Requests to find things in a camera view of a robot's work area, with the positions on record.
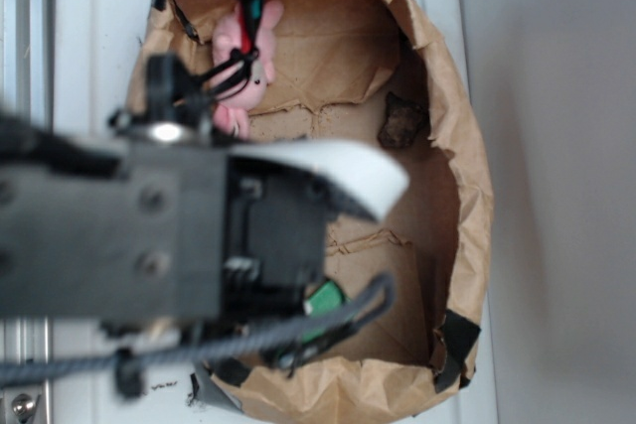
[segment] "toy ear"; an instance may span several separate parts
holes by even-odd
[[[262,19],[260,19],[260,25],[265,29],[273,29],[284,12],[285,7],[279,0],[270,0],[265,2],[265,6],[262,10]]]

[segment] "screw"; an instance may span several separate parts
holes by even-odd
[[[10,203],[13,199],[13,188],[6,179],[0,179],[0,204]]]
[[[147,277],[161,277],[170,269],[170,255],[163,252],[144,253],[137,261],[137,268]]]
[[[13,413],[21,423],[26,423],[36,413],[36,401],[29,394],[20,394],[11,403]]]
[[[163,209],[166,198],[163,191],[153,186],[146,186],[139,195],[139,204],[146,212],[159,212]]]

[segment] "stuffed animal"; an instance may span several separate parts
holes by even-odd
[[[241,139],[249,138],[248,111],[255,108],[262,101],[267,85],[276,77],[274,69],[274,52],[276,50],[276,38],[273,28],[278,24],[283,13],[283,5],[279,0],[265,2],[263,6],[260,27],[256,35],[256,46],[259,56],[251,66],[251,78],[243,89],[244,83],[223,93],[213,116],[213,122],[222,131],[238,136]],[[240,6],[223,17],[212,34],[212,60],[214,65],[219,65],[230,58],[233,49],[240,49]],[[212,79],[212,86],[221,83],[230,77],[239,66],[224,71]]]

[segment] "bolt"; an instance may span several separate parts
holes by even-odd
[[[163,252],[144,253],[137,261],[137,268],[147,277],[161,277],[170,269],[170,255]]]
[[[263,196],[263,183],[258,178],[241,178],[238,186],[250,199],[261,199]]]
[[[20,394],[11,403],[13,413],[21,423],[26,423],[36,413],[36,401],[29,394]]]
[[[13,199],[13,188],[6,179],[0,179],[0,204],[10,203]]]
[[[163,209],[166,198],[163,191],[153,186],[146,186],[139,195],[139,204],[146,212],[159,212]]]

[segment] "cardboard bottom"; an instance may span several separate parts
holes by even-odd
[[[348,138],[381,148],[378,133],[386,119],[386,96],[427,105],[422,60],[406,42],[396,72],[362,104],[324,106],[313,113],[301,106],[251,118],[254,141],[301,136]],[[431,146],[428,129],[413,144],[386,150],[410,175],[410,186],[383,223],[341,216],[328,228],[326,273],[355,296],[376,273],[388,270],[397,282],[397,302],[384,317],[324,357],[378,358],[426,365],[433,329],[443,321],[458,247],[459,198],[445,155]]]

